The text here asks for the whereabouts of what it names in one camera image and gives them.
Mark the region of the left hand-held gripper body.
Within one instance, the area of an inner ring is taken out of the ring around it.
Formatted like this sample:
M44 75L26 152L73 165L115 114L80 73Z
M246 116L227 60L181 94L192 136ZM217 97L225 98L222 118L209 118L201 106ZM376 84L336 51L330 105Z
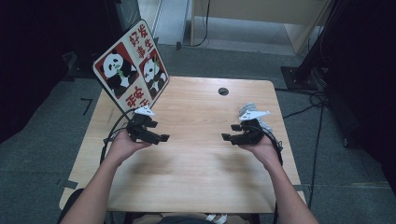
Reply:
M133 117L129 120L126 130L134 142L142 140L146 142L146 137L149 133L149 127L144 126L146 120L153 120L155 113L148 105L137 108L134 111Z

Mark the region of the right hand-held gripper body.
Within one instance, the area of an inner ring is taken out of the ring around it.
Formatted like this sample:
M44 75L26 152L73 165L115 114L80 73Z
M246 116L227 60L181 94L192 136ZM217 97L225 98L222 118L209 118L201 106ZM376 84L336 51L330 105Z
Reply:
M265 125L261 117L269 115L269 111L246 110L240 117L242 130L241 139L237 145L256 145L264 136Z

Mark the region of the panda print square board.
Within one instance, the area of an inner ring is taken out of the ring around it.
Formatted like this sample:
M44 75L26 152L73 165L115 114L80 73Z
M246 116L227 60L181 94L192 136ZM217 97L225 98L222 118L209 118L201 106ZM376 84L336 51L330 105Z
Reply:
M116 106L126 112L152 107L169 83L148 24L135 22L92 66Z

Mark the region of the person's right hand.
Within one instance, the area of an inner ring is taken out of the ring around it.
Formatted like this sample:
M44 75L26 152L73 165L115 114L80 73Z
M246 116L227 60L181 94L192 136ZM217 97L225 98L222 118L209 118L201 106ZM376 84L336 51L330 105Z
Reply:
M267 136L264 136L256 145L242 145L241 148L251 152L267 171L281 167L276 150Z

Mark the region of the person's left hand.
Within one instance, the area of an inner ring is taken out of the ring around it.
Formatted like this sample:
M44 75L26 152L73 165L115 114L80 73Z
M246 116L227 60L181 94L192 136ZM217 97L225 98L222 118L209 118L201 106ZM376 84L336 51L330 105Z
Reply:
M125 131L120 131L110 146L104 159L105 164L119 167L125 160L130 158L136 151L150 147L146 142L134 142L130 135Z

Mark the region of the black metal stand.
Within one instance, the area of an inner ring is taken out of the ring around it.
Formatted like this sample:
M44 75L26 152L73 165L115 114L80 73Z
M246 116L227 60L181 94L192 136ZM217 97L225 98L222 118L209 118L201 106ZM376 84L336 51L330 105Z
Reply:
M312 74L312 69L320 60L327 60L328 56L323 55L322 43L328 30L332 29L334 23L339 17L338 8L342 0L334 0L332 9L328 15L322 30L318 32L318 38L308 51L304 61L298 67L281 66L281 72L289 90L311 90L315 91L317 87L316 80Z

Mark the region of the black flat stand base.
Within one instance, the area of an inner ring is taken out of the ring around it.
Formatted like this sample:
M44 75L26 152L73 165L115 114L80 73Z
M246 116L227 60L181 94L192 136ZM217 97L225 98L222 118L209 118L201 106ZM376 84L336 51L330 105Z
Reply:
M67 52L62 56L62 58L68 67L65 79L95 78L92 66L90 64L83 63L74 51Z

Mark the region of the person's dark shirt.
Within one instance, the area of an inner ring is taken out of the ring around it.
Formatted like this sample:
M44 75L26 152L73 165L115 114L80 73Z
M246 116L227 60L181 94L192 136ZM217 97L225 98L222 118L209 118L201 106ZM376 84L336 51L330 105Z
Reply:
M214 224L195 217L164 217L157 224Z

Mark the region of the black cabinet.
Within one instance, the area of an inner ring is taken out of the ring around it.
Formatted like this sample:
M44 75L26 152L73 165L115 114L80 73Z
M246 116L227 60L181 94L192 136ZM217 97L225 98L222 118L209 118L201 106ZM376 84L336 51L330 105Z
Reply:
M141 19L137 0L104 0L109 27L114 39L119 39Z

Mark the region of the light wooden furniture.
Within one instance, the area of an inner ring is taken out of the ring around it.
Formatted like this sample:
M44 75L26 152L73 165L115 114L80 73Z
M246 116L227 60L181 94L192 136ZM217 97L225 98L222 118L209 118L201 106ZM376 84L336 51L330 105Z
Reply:
M196 17L283 23L295 53L327 16L333 0L191 0L191 42Z

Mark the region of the dark curtain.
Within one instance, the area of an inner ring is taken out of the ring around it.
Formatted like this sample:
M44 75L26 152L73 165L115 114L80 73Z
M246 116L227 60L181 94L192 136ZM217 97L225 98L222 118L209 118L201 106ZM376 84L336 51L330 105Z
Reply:
M21 131L66 76L64 55L93 61L103 0L0 0L0 144Z
M322 36L325 80L358 125L348 132L396 195L396 0L339 0Z

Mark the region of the white drawstring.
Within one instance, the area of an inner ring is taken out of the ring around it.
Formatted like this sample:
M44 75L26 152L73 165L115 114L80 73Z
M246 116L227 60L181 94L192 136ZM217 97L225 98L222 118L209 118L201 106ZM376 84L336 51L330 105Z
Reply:
M221 214L221 215L209 214L206 216L205 220L213 224L225 224L227 221L227 217L228 217L227 214Z

